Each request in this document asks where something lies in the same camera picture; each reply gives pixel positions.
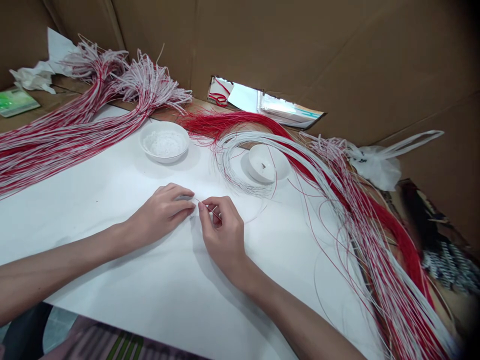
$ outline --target right hand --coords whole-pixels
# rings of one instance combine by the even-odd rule
[[[198,203],[203,241],[215,264],[239,287],[250,259],[245,253],[244,221],[228,196]],[[210,219],[213,212],[213,223]]]

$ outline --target white table surface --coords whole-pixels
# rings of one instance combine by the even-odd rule
[[[100,117],[125,112],[106,106]],[[234,159],[238,171],[245,154]],[[293,173],[290,179],[298,184]],[[273,201],[235,194],[213,166],[211,151],[193,143],[183,161],[160,165],[146,157],[137,131],[90,160],[1,200],[0,265],[122,222],[170,182],[192,189],[199,200],[230,195],[245,221],[267,204],[245,225],[245,247],[253,261],[328,317],[367,358],[383,357],[375,322],[327,258],[341,266],[335,240],[313,207],[312,224],[325,252],[307,225],[304,197],[286,180],[279,182]],[[328,204],[321,216],[336,234]],[[348,261],[350,269],[358,268]],[[161,241],[100,266],[46,301],[212,359],[296,358],[277,327],[211,261],[198,210]]]

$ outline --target wire bundle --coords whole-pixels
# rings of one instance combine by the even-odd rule
[[[293,140],[290,134],[276,121],[270,119],[267,116],[246,112],[230,112],[230,113],[198,113],[191,114],[188,113],[185,116],[181,117],[179,123],[187,129],[192,137],[208,137],[210,143],[208,145],[213,145],[212,150],[214,152],[221,151],[221,147],[216,145],[219,144],[220,139],[231,131],[240,131],[245,126],[255,123],[261,125],[263,128],[268,129],[272,134]],[[283,146],[289,150],[300,155],[303,160],[311,163],[311,160],[308,156],[304,156],[303,147],[300,149],[291,146],[289,143],[282,143]],[[305,164],[302,161],[298,161],[295,157],[291,156],[289,153],[285,153],[290,163],[293,167],[302,175],[302,177],[307,180],[310,184],[315,184],[316,179],[310,171],[305,167]],[[229,164],[225,164],[224,174],[227,180],[230,180],[230,176],[234,177],[235,174],[231,173],[229,169]],[[249,186],[247,183],[239,184],[238,186],[244,187],[243,190],[248,194],[255,196],[262,196],[265,193],[265,187],[258,186]],[[339,192],[338,187],[332,182],[330,184],[335,197],[339,199],[341,204],[347,209],[350,210],[350,203],[348,199]],[[399,249],[405,260],[405,268],[407,274],[416,284],[416,286],[422,291],[423,295],[427,298],[429,303],[432,305],[433,301],[431,295],[428,291],[427,286],[427,276],[422,270],[420,257],[415,249],[415,246],[409,236],[405,231],[403,226],[397,221],[397,219],[390,214],[384,207],[379,205],[374,199],[370,196],[363,194],[361,196],[362,205],[365,207],[373,208],[373,213],[375,214],[376,219],[388,229],[394,237],[397,239]]]
[[[0,196],[18,192],[97,155],[125,139],[161,106],[182,111],[191,102],[191,91],[178,88],[166,67],[153,64],[138,53],[131,65],[125,52],[98,54],[96,45],[81,43],[81,54],[65,61],[79,78],[93,86],[57,111],[0,137]],[[93,121],[108,101],[123,96],[138,100],[136,108],[122,116]]]
[[[387,209],[365,193],[359,177],[347,166],[344,140],[312,138],[314,141],[308,144],[312,152],[295,143],[275,121],[248,112],[187,114],[180,123],[192,137],[212,147],[220,173],[235,189],[265,198],[272,193],[272,186],[243,181],[231,166],[236,147],[261,143],[282,151],[296,171],[318,189],[318,196],[326,197],[356,250],[350,242],[338,241],[337,248],[343,248],[358,259],[371,285],[369,289],[359,288],[351,276],[345,279],[365,306],[367,303],[373,305],[374,314],[370,313],[379,329],[384,329],[384,344],[390,357],[440,359],[457,353],[456,344],[432,307],[427,277],[410,236]],[[273,134],[238,131],[250,123],[260,124]],[[298,184],[298,190],[307,196],[300,181]],[[317,239],[311,223],[310,227]],[[388,248],[390,234],[402,253],[406,271]],[[342,265],[348,274],[348,264]]]
[[[339,241],[337,246],[363,265],[371,281],[371,292],[360,288],[351,277],[345,277],[345,280],[363,303],[370,302],[375,313],[382,318],[388,339],[384,341],[388,355],[400,359],[441,359],[457,354],[451,335],[424,296],[427,289],[419,289],[414,284],[388,248],[388,236],[381,226],[378,210],[371,202],[365,201],[368,196],[361,190],[358,178],[345,165],[341,144],[319,140],[310,145],[315,154],[289,139],[264,132],[240,131],[225,135],[218,141],[215,152],[220,173],[238,189],[257,196],[261,192],[266,195],[271,190],[265,186],[252,190],[253,186],[235,175],[230,166],[233,150],[251,142],[275,147],[297,160],[315,179],[319,193],[326,196],[359,255],[355,254],[350,242]],[[321,248],[311,223],[310,227]],[[348,264],[342,265],[348,271]]]

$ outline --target tissue paper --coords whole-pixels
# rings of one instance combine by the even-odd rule
[[[55,72],[45,61],[39,61],[34,68],[22,67],[17,71],[10,70],[10,73],[15,78],[15,85],[21,89],[45,90],[50,94],[56,94],[50,87]]]
[[[34,68],[22,67],[17,71],[10,70],[15,78],[15,85],[27,90],[45,90],[50,94],[55,94],[55,90],[50,87],[53,74],[72,75],[72,69],[68,65],[61,63],[70,53],[76,53],[79,50],[65,36],[58,32],[47,29],[48,36],[48,61],[39,61]]]

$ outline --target finger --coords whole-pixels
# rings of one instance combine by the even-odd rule
[[[211,213],[213,214],[213,225],[219,227],[222,224],[220,208],[216,207]]]
[[[173,224],[174,228],[182,223],[188,216],[194,212],[192,208],[185,208],[182,211],[177,212],[170,218],[170,223]]]
[[[181,196],[188,196],[192,198],[195,195],[195,193],[190,189],[187,189],[177,184],[173,185],[174,186],[167,191],[170,200],[175,200],[176,198]]]
[[[228,214],[232,213],[232,208],[228,203],[227,199],[225,198],[225,196],[224,197],[212,196],[212,197],[209,197],[208,199],[203,200],[202,203],[207,205],[210,211],[213,211],[215,207],[218,207],[220,209],[220,212],[224,216],[228,216]]]
[[[176,200],[168,204],[168,212],[176,214],[184,209],[195,209],[195,204],[187,200]]]
[[[200,222],[201,222],[201,230],[203,232],[203,239],[205,236],[211,236],[215,229],[212,225],[212,220],[210,220],[210,213],[205,204],[202,202],[198,203],[198,210],[200,211]]]

